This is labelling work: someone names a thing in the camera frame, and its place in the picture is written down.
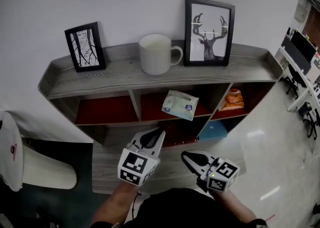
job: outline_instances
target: computer monitor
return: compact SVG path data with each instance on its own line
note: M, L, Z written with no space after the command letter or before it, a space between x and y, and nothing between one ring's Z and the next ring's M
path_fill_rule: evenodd
M316 49L310 44L310 42L307 41L307 39L297 30L294 30L291 42L310 63L316 54Z

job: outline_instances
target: deer antler picture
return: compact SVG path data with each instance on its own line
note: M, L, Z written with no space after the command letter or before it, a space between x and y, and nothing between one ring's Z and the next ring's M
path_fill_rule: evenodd
M206 35L207 34L206 31L199 32L199 28L202 26L202 23L200 22L200 18L202 15L203 13L200 13L199 15L196 15L193 18L192 32L195 35L200 36L202 38L202 39L199 38L198 40L202 45L204 45L203 59L204 61L221 60L221 56L217 56L214 54L214 43L216 42L216 40L223 39L228 34L227 22L225 21L224 17L221 15L220 16L220 22L221 22L221 28L222 28L221 35L216 37L216 32L215 32L215 29L213 28L212 32L210 32L210 34L213 34L213 38L208 39Z

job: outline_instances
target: shelf top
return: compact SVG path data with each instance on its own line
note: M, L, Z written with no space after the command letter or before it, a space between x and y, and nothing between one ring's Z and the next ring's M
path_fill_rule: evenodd
M173 41L183 47L184 41ZM39 91L48 99L91 95L130 89L214 83L276 82L282 68L263 48L232 44L228 66L172 66L158 76L144 73L137 43L103 49L105 70L76 72L70 56L53 60Z

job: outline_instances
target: tiled floor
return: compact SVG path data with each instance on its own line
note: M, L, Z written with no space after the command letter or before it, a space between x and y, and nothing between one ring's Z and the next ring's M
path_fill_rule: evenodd
M286 89L278 82L229 134L228 140L240 141L247 169L231 190L259 218L275 215L269 227L309 227L320 195L320 137L307 138L298 113L286 110L294 100Z

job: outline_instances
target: red shelf compartment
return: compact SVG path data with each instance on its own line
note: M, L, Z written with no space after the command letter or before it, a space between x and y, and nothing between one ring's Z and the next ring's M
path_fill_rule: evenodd
M194 91L185 91L194 97L199 97ZM176 116L163 112L162 105L166 99L167 92L142 94L141 97L141 120L142 121L158 121L179 119ZM195 109L194 117L212 114L208 100L205 97L199 97L198 104Z
M137 122L130 96L117 96L80 101L76 125Z
M223 110L223 111L216 111L215 114L212 116L211 120L222 120L222 119L228 119L243 115L248 115L249 113L246 111L245 108L241 109L234 109L234 110Z
M195 117L193 121L185 119L164 120L158 122L158 127L165 130L162 147L172 147L195 143L198 133L208 121L208 116Z

